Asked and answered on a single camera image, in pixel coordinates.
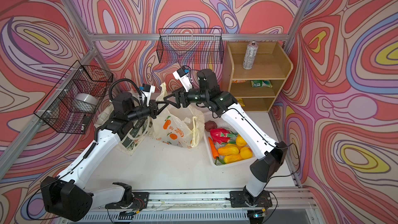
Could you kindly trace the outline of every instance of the white plastic bag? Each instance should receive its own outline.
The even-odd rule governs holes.
[[[166,84],[156,98],[162,101],[167,96]],[[203,138],[205,117],[201,111],[189,105],[186,108],[175,108],[168,105],[156,119],[152,120],[152,136],[157,140],[178,147],[197,147]]]
[[[131,94],[135,96],[133,90],[130,90],[129,92],[131,92]],[[102,126],[109,119],[112,112],[113,104],[109,104],[109,106],[107,106],[105,110],[98,115],[98,119],[97,122],[94,124],[94,127],[97,128]],[[149,127],[150,118],[147,118],[147,121],[143,124],[143,126],[138,130],[137,133],[135,133],[135,130],[131,128],[127,135],[123,138],[123,140],[116,145],[115,149],[131,156],[138,148],[138,145],[141,144],[142,141],[147,137]]]

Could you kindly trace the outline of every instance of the wooden cubby shelf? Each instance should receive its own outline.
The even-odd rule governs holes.
[[[235,98],[243,98],[245,111],[266,111],[278,97],[293,64],[278,42],[259,42],[252,69],[242,67],[247,42],[227,42],[221,88]],[[232,83],[233,80],[246,80]],[[270,80],[272,87],[252,87],[250,80]]]

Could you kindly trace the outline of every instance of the silver can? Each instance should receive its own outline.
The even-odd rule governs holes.
[[[258,50],[257,42],[249,42],[248,47],[246,49],[245,59],[243,60],[243,68],[251,69],[253,67],[254,59],[256,58]]]

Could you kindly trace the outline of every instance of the colorful swirl backdrop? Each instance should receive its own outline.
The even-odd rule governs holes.
[[[272,110],[327,223],[398,223],[397,33],[398,0],[312,0],[296,34]]]
[[[73,0],[93,33],[159,33],[159,28],[213,28],[224,33],[287,33],[301,0]],[[157,42],[101,41],[97,47],[117,78],[132,78],[159,88],[178,64],[159,64]],[[211,68],[221,78],[222,66]]]
[[[301,0],[73,0],[93,33],[157,33],[158,28],[221,27],[224,33],[287,33]],[[2,0],[0,4],[0,154],[29,122],[33,110],[57,80],[87,52],[60,0]],[[117,78],[168,89],[177,87],[176,64],[159,64],[156,42],[97,42]],[[217,65],[209,67],[221,76]],[[43,126],[0,181],[0,224],[26,223],[27,199],[91,142],[86,135],[55,133]],[[41,194],[29,209],[45,212]]]
[[[60,0],[1,0],[0,156],[27,125],[43,97],[70,65],[87,53]],[[86,135],[58,134],[42,126],[0,181],[0,223],[26,223],[26,201],[47,175],[56,175],[91,142]],[[41,194],[30,214],[45,213]]]

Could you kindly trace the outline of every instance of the white bowl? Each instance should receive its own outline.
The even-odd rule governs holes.
[[[72,101],[73,107],[83,112],[94,111],[96,109],[97,104],[98,100],[94,96],[89,95],[88,93],[78,93],[75,96],[74,100]]]

